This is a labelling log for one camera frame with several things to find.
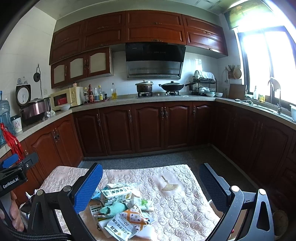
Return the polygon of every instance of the blue water bottle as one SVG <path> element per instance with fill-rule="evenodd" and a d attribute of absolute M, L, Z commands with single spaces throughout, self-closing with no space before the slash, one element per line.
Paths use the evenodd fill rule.
<path fill-rule="evenodd" d="M 3 123 L 11 134 L 15 134 L 10 120 L 10 105 L 7 100 L 2 100 L 2 91 L 0 91 L 0 123 Z M 3 133 L 0 130 L 0 145 L 5 143 Z"/>

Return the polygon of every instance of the bowl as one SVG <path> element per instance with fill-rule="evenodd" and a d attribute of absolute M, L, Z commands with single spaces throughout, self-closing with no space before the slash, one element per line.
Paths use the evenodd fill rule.
<path fill-rule="evenodd" d="M 222 97 L 222 95 L 223 95 L 223 93 L 217 93 L 217 92 L 215 93 L 216 97 Z"/>
<path fill-rule="evenodd" d="M 66 111 L 66 110 L 69 110 L 70 107 L 71 107 L 71 104 L 65 104 L 65 105 L 61 105 L 61 106 L 60 106 L 60 109 L 61 109 L 62 111 Z"/>
<path fill-rule="evenodd" d="M 296 106 L 290 105 L 291 106 L 291 116 L 294 121 L 296 121 Z"/>
<path fill-rule="evenodd" d="M 211 93 L 205 93 L 206 96 L 209 96 L 209 97 L 214 97 L 215 96 L 215 93 L 214 94 L 211 94 Z"/>

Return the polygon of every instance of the cup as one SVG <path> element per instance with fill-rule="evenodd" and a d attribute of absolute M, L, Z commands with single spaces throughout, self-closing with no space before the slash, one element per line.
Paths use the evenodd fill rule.
<path fill-rule="evenodd" d="M 21 118 L 19 116 L 13 116 L 11 118 L 11 123 L 12 123 L 12 127 L 13 127 L 13 130 L 15 131 L 15 133 L 22 131 L 22 122 L 21 122 Z"/>

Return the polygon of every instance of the trash pile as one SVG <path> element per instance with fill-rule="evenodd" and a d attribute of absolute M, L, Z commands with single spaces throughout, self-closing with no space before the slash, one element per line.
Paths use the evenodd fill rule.
<path fill-rule="evenodd" d="M 99 203 L 90 206 L 97 229 L 107 238 L 127 241 L 133 236 L 152 240 L 153 202 L 141 198 L 136 189 L 140 183 L 109 183 L 102 190 L 96 188 L 92 199 Z"/>

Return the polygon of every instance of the red tassel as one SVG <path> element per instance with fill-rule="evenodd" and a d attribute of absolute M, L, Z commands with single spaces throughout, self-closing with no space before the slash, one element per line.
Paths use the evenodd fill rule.
<path fill-rule="evenodd" d="M 7 145 L 11 148 L 11 153 L 16 153 L 19 156 L 19 160 L 16 162 L 16 164 L 20 163 L 25 158 L 25 153 L 22 149 L 22 146 L 20 145 L 20 142 L 13 134 L 11 134 L 8 131 L 8 129 L 4 126 L 3 123 L 0 123 L 0 129 L 2 130 L 4 140 L 6 141 Z"/>

